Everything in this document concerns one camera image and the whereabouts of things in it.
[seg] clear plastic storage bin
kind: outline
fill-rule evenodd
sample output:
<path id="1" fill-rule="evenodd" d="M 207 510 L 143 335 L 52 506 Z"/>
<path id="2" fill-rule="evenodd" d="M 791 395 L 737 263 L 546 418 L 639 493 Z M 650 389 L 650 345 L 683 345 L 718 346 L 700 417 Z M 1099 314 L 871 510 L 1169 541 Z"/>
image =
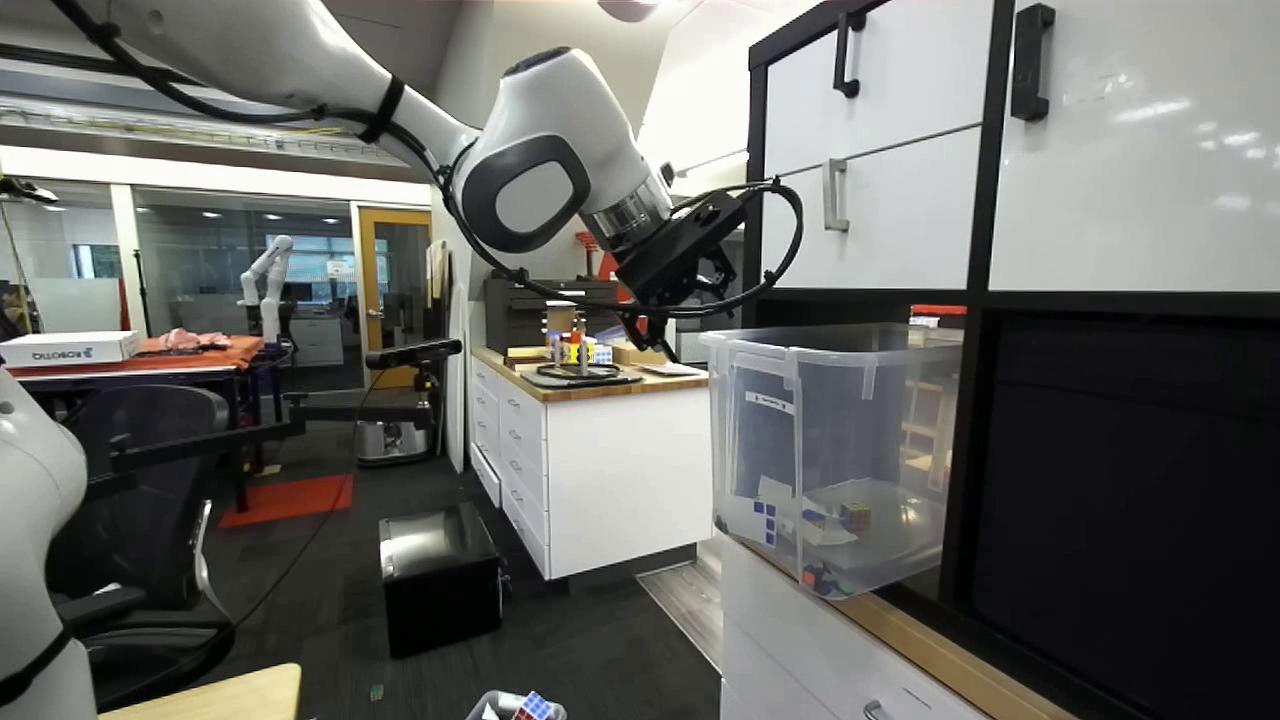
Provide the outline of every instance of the clear plastic storage bin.
<path id="1" fill-rule="evenodd" d="M 716 521 L 845 600 L 938 560 L 960 332 L 707 332 Z"/>

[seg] black trash bin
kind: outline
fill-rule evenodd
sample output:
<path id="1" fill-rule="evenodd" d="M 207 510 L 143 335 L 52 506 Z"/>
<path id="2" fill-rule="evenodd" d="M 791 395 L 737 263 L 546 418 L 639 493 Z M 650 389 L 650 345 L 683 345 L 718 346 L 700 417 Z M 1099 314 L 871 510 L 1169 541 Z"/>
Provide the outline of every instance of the black trash bin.
<path id="1" fill-rule="evenodd" d="M 499 626 L 499 551 L 474 505 L 379 521 L 379 578 L 391 655 Z"/>

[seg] white cabinet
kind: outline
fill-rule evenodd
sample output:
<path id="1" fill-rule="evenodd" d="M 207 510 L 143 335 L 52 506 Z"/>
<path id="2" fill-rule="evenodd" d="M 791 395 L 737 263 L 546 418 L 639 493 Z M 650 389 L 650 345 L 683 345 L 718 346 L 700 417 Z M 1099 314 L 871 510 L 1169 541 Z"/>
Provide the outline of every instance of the white cabinet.
<path id="1" fill-rule="evenodd" d="M 977 720 L 978 711 L 879 641 L 802 594 L 775 569 L 724 544 L 724 720 Z M 775 711 L 764 690 L 809 711 Z"/>
<path id="2" fill-rule="evenodd" d="M 1048 7 L 1048 117 L 1002 113 L 991 287 L 1280 290 L 1280 5 Z"/>
<path id="3" fill-rule="evenodd" d="M 991 0 L 890 0 L 859 31 L 830 28 L 769 65 L 764 177 L 977 129 L 988 28 Z M 838 37 L 853 98 L 830 87 Z"/>
<path id="4" fill-rule="evenodd" d="M 978 131 L 951 131 L 838 166 L 787 177 L 802 197 L 802 243 L 781 287 L 964 287 Z M 791 243 L 791 212 L 764 201 L 761 269 Z"/>
<path id="5" fill-rule="evenodd" d="M 471 466 L 543 578 L 710 536 L 707 389 L 541 398 L 471 356 Z"/>

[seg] white robot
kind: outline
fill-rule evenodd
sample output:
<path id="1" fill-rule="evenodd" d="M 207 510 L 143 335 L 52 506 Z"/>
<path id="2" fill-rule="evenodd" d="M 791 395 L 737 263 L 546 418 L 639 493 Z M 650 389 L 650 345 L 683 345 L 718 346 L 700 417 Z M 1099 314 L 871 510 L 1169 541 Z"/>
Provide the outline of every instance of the white robot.
<path id="1" fill-rule="evenodd" d="M 359 50 L 321 0 L 112 0 L 107 14 L 75 0 L 52 5 L 114 65 L 189 108 L 218 118 L 336 118 L 367 144 L 426 164 L 444 207 L 478 238 L 471 246 L 488 263 L 494 263 L 493 246 L 532 253 L 579 217 L 618 257 L 618 279 L 642 307 L 681 304 L 704 287 L 697 258 L 718 258 L 718 238 L 744 221 L 733 190 L 697 212 L 671 207 L 614 96 L 575 46 L 507 68 L 474 131 Z M 131 50 L 298 113 L 207 108 L 156 81 Z M 58 641 L 40 574 L 49 536 L 83 493 L 83 460 L 73 445 L 0 366 L 0 689 L 16 689 L 6 679 L 37 669 L 27 689 L 0 695 L 0 720 L 93 714 L 83 646 Z"/>
<path id="2" fill-rule="evenodd" d="M 279 290 L 289 271 L 293 237 L 266 237 L 266 246 L 241 271 L 241 307 L 259 313 L 262 345 L 279 345 Z"/>

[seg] office chair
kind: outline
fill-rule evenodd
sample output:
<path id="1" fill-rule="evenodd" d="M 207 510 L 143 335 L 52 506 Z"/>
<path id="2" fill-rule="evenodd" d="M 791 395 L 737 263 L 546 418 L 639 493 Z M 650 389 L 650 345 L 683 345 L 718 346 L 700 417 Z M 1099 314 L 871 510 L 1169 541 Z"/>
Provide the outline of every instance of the office chair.
<path id="1" fill-rule="evenodd" d="M 229 427 L 229 403 L 189 385 L 131 385 L 67 413 L 87 456 L 87 494 L 52 547 L 58 614 L 87 646 L 94 702 L 119 707 L 216 669 L 236 623 L 218 609 L 203 528 L 216 453 L 112 471 L 112 453 Z"/>

